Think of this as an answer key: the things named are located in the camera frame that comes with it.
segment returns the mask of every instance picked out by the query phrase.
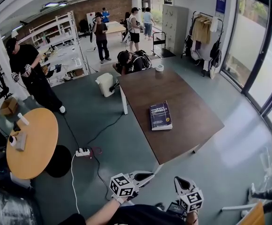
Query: fluorescent light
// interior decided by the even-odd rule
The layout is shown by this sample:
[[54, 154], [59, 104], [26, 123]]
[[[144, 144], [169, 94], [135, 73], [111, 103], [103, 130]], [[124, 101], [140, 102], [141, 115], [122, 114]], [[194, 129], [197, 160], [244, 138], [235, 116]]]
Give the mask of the fluorescent light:
[[57, 5], [59, 5], [59, 3], [57, 3], [57, 2], [50, 2], [50, 3], [46, 4], [45, 6], [46, 7], [55, 7]]
[[15, 31], [15, 30], [17, 30], [17, 29], [20, 29], [22, 26], [23, 26], [23, 25], [20, 25], [19, 27], [14, 28], [12, 31]]

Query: cardboard box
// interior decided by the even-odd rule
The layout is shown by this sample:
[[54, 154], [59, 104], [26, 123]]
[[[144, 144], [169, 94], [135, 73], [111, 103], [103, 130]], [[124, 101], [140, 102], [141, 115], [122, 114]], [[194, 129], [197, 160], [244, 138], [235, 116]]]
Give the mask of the cardboard box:
[[2, 115], [14, 114], [18, 108], [17, 100], [14, 97], [10, 97], [3, 102], [0, 107], [0, 113]]

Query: tape roll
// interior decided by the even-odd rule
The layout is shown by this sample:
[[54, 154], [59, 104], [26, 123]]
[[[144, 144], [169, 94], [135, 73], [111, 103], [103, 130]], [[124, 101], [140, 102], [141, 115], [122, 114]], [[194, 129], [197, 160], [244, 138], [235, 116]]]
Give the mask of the tape roll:
[[158, 65], [158, 66], [156, 66], [156, 71], [158, 71], [158, 72], [162, 72], [164, 70], [164, 66], [163, 65]]

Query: white cable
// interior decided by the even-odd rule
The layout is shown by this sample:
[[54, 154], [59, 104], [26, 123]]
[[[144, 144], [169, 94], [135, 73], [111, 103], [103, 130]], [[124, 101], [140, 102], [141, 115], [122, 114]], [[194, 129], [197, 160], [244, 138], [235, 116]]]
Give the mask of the white cable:
[[[71, 175], [72, 175], [72, 188], [74, 189], [74, 193], [75, 193], [75, 198], [76, 198], [76, 191], [75, 191], [75, 187], [74, 187], [74, 174], [72, 173], [72, 162], [74, 161], [74, 158], [75, 158], [76, 155], [74, 155], [72, 157], [72, 160], [71, 160]], [[80, 214], [80, 211], [78, 209], [78, 201], [77, 201], [77, 198], [76, 198], [76, 209], [78, 210], [78, 213]]]

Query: woman in white t-shirt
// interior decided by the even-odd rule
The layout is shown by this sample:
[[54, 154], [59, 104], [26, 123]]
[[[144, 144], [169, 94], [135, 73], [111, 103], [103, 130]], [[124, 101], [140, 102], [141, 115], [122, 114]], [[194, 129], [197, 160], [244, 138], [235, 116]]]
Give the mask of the woman in white t-shirt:
[[130, 29], [129, 32], [131, 34], [131, 42], [130, 42], [130, 51], [132, 51], [133, 43], [135, 43], [136, 51], [139, 51], [139, 37], [140, 37], [140, 26], [139, 21], [137, 21], [137, 14], [138, 14], [138, 8], [134, 7], [132, 8], [132, 14], [129, 18], [130, 20]]
[[151, 40], [151, 29], [153, 23], [156, 26], [156, 23], [151, 14], [151, 9], [147, 7], [144, 13], [144, 39], [146, 39], [146, 36], [149, 36], [148, 40]]

